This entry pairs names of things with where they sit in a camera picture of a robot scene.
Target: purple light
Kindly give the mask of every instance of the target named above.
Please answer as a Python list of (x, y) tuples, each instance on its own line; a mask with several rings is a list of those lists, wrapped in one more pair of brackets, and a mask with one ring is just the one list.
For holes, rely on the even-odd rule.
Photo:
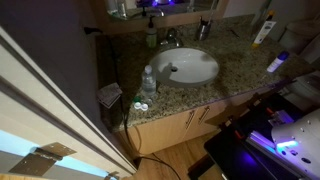
[(277, 147), (282, 148), (282, 147), (286, 147), (286, 146), (297, 146), (297, 145), (298, 145), (297, 141), (287, 141), (287, 142), (283, 142), (283, 143), (278, 143)]

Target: drain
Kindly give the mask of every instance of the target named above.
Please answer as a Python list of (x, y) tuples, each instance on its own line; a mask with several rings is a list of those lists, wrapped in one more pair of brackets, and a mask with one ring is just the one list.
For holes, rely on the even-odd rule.
[(171, 72), (177, 72), (178, 71), (178, 68), (177, 67), (175, 67), (175, 66), (172, 66), (171, 67)]

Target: mirror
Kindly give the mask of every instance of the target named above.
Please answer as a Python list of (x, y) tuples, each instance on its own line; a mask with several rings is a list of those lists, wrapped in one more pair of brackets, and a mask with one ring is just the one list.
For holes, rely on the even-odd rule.
[(216, 9), (219, 0), (106, 0), (115, 1), (108, 10), (112, 21), (134, 20), (150, 16), (169, 16)]

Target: soap dispenser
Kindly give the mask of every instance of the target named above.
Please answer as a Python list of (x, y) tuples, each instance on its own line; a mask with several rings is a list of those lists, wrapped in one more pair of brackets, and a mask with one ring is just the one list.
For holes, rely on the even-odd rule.
[(152, 18), (154, 18), (154, 16), (150, 16), (150, 21), (146, 30), (146, 41), (149, 48), (157, 46), (157, 29), (153, 25)]

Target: white sink basin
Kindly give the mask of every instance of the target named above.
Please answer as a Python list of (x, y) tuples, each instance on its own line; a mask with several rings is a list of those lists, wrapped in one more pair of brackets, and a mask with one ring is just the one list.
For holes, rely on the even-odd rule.
[(188, 88), (211, 82), (219, 65), (209, 54), (192, 49), (177, 48), (156, 55), (150, 65), (157, 80), (167, 86)]

